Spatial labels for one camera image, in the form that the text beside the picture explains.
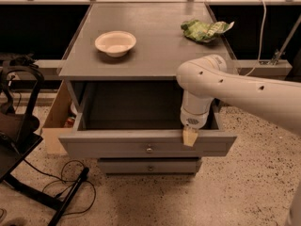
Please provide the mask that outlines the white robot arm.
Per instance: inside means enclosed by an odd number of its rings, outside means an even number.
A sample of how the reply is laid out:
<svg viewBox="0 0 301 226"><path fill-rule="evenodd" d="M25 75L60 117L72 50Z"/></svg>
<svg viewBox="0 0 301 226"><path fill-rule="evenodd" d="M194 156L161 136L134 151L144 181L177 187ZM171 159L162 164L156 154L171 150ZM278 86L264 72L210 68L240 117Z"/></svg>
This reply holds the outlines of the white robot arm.
<svg viewBox="0 0 301 226"><path fill-rule="evenodd" d="M176 79L185 113L202 114L215 98L237 136L226 157L205 159L189 223L300 226L301 85L240 75L219 56L184 62Z"/></svg>

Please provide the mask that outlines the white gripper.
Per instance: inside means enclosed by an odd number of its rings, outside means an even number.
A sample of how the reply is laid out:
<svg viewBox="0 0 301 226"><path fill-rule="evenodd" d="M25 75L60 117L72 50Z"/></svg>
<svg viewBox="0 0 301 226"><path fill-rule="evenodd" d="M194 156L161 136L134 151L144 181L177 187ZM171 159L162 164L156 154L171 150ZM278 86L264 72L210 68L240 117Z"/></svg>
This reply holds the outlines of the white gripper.
<svg viewBox="0 0 301 226"><path fill-rule="evenodd" d="M181 108L180 119L185 126L182 130L182 139L185 146L194 146L198 138L198 129L206 124L208 115L208 112L203 114L192 114L184 108Z"/></svg>

